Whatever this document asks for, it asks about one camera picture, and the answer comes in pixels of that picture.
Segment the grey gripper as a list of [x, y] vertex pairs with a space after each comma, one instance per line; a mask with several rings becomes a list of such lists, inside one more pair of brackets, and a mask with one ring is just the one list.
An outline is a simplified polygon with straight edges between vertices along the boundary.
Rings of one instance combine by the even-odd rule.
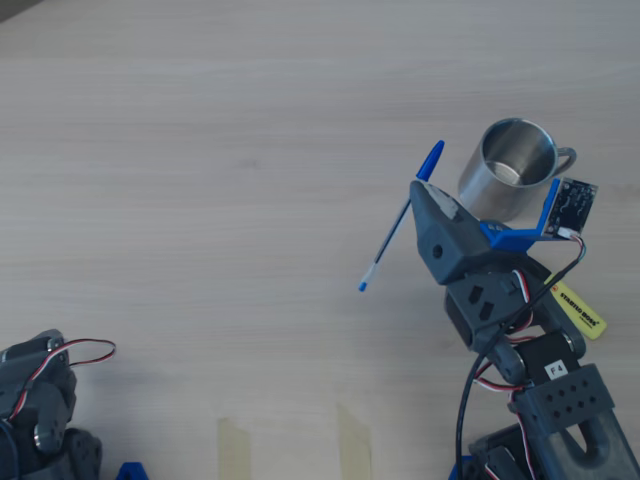
[[524, 304], [513, 272], [521, 271], [534, 292], [550, 271], [523, 253], [492, 250], [479, 221], [439, 187], [414, 180], [410, 200], [418, 251], [446, 287], [447, 315], [466, 346], [481, 350]]

